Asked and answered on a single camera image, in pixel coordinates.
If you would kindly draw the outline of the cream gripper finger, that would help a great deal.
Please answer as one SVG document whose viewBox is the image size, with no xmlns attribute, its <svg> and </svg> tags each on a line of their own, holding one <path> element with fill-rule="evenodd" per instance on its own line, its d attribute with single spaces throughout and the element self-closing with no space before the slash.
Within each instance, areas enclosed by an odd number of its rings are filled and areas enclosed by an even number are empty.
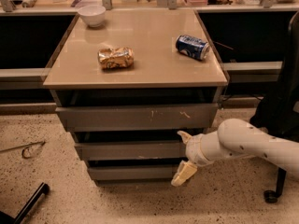
<svg viewBox="0 0 299 224">
<path fill-rule="evenodd" d="M 189 133 L 184 131 L 178 131 L 178 135 L 181 137 L 182 142 L 187 145 L 188 142 L 191 140 L 192 136 Z"/>
<path fill-rule="evenodd" d="M 171 185 L 174 187 L 181 186 L 189 178 L 191 178 L 197 172 L 197 166 L 190 161 L 181 161 L 178 170 L 173 176 Z"/>
</svg>

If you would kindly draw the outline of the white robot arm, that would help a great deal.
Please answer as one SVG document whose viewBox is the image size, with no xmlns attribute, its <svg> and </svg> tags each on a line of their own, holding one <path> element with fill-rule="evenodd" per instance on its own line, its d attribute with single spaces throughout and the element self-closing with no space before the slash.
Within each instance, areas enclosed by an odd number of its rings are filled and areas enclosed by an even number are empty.
<svg viewBox="0 0 299 224">
<path fill-rule="evenodd" d="M 255 156 L 299 176 L 299 144 L 265 133 L 241 119 L 227 119 L 216 132 L 190 135 L 178 131 L 186 146 L 187 161 L 181 161 L 171 184 L 181 186 L 198 167 L 214 161 Z"/>
</svg>

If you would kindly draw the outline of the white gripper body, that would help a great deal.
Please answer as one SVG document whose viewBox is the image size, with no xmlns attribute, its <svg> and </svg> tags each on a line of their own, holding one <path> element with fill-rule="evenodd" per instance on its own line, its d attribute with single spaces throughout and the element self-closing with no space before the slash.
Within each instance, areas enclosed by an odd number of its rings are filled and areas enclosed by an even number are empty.
<svg viewBox="0 0 299 224">
<path fill-rule="evenodd" d="M 204 167 L 213 163 L 207 157 L 207 148 L 212 139 L 207 134 L 187 135 L 185 137 L 186 157 L 188 161 L 199 167 Z"/>
</svg>

